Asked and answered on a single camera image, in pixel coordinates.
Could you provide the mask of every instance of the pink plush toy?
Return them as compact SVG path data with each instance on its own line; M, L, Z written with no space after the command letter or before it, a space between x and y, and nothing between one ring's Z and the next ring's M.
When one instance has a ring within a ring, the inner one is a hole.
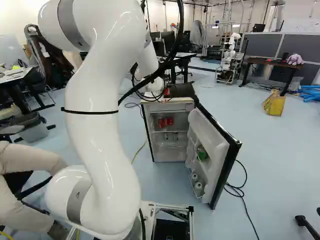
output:
M299 65L299 64L304 64L304 61L302 59L302 57L299 55L299 54L293 54L289 57L288 61L287 61L288 64L290 65Z

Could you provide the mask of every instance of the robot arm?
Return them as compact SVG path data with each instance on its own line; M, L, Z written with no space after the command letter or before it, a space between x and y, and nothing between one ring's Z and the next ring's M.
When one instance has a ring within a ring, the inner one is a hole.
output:
M72 111L65 114L67 132L84 167L56 174L46 204L54 216L101 240L124 239L137 217L141 189L118 133L118 92L130 66L152 52L151 44L144 46L144 15L136 0L51 0L38 24L60 49L90 49L65 91L65 109Z
M140 82L145 76L154 73L159 67L159 62L149 31L147 31L145 39L144 49L138 58L138 67L134 73L134 80L136 83ZM150 82L146 86L145 91L159 92L162 91L164 87L164 80L157 77L153 82Z

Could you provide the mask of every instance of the gray partition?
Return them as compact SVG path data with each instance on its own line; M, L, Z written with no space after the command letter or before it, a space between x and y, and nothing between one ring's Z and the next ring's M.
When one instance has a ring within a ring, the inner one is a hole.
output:
M245 34L244 39L248 39L248 47L246 55L274 58L282 38L282 33L261 33L261 34ZM246 40L241 48L243 53L246 48Z
M283 53L298 53L305 61L320 63L320 35L286 33L277 57Z

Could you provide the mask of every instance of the yellow cable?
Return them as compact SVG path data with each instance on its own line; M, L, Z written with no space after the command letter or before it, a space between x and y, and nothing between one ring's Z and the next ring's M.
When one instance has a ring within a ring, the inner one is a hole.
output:
M134 156L133 156L133 158L132 158L132 161L131 161L131 164L134 163L134 161L135 161L138 153L144 148L144 146L146 145L146 143L147 143L147 139L144 141L144 144L138 149L138 151L136 151L136 153L134 154Z
M10 236L9 234L7 234L7 233L5 233L5 232L3 232L3 231L0 231L0 235L3 235L3 236L5 236L5 237L7 237L9 240L14 240L14 239L12 238L12 236Z
M76 240L79 240L79 236L80 236L80 230L79 229L77 229L76 230Z

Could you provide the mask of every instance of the shoe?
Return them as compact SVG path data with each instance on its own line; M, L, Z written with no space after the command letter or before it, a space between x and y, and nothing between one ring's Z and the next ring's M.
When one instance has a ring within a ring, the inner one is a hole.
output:
M52 227L48 231L48 235L52 240L66 240L69 235L69 230L60 222L54 220Z

